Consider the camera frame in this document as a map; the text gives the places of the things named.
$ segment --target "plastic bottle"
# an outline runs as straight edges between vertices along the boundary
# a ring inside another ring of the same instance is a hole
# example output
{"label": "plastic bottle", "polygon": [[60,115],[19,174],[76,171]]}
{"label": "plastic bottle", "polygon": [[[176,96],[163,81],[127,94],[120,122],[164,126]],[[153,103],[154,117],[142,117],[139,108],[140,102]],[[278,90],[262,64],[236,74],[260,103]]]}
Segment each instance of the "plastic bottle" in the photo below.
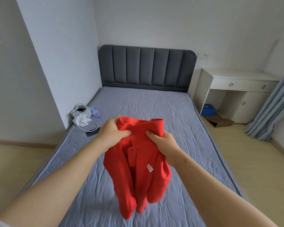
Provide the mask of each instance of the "plastic bottle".
{"label": "plastic bottle", "polygon": [[91,109],[91,112],[93,113],[92,116],[97,117],[97,118],[101,118],[100,112],[94,107]]}

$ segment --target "floor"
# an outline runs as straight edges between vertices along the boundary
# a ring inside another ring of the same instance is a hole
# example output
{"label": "floor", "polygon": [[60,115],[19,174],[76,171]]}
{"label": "floor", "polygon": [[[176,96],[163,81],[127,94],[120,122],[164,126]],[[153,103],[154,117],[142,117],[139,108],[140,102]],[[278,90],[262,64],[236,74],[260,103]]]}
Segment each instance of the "floor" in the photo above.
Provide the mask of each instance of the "floor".
{"label": "floor", "polygon": [[[203,120],[248,201],[284,226],[284,156],[270,143],[246,136],[244,125],[214,128]],[[0,210],[17,196],[51,152],[0,145]]]}

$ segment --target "brown baseboard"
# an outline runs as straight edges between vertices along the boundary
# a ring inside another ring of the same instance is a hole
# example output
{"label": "brown baseboard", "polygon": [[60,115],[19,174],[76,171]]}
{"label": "brown baseboard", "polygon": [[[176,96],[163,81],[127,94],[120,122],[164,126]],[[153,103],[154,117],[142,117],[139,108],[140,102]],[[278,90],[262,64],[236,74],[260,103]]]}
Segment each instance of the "brown baseboard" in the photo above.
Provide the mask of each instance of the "brown baseboard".
{"label": "brown baseboard", "polygon": [[6,146],[22,146],[22,147],[32,147],[32,148],[42,148],[42,149],[55,149],[57,145],[46,144],[46,143],[22,143],[13,141],[0,140],[0,145]]}
{"label": "brown baseboard", "polygon": [[270,138],[269,142],[276,148],[281,154],[284,155],[284,147],[282,147],[281,144],[278,143],[274,138]]}

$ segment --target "black phone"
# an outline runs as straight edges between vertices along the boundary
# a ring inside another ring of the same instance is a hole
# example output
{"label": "black phone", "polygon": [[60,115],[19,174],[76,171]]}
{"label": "black phone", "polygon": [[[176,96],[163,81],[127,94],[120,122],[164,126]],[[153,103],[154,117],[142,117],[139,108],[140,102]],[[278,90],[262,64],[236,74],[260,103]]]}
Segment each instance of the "black phone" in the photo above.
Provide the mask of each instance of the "black phone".
{"label": "black phone", "polygon": [[91,131],[91,132],[86,132],[86,136],[89,137],[89,136],[92,136],[92,135],[96,135],[97,133],[99,133],[99,130],[100,130],[101,127],[98,127],[96,130],[94,131]]}

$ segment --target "mattress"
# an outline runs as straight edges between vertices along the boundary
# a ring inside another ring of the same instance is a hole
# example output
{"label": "mattress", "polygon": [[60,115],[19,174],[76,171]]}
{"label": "mattress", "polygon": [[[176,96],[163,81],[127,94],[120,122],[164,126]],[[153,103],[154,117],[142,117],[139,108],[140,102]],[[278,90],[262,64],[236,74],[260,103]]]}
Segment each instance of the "mattress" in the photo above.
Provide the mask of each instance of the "mattress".
{"label": "mattress", "polygon": [[[244,197],[187,93],[104,87],[91,106],[101,113],[101,118],[93,119],[99,126],[117,115],[164,119],[164,129],[173,134],[183,151],[221,183]],[[60,167],[92,138],[72,126],[24,190]],[[123,219],[103,159],[104,154],[96,161],[60,226],[205,226],[172,167],[172,178],[163,199],[148,204],[142,214],[134,212],[130,220]]]}

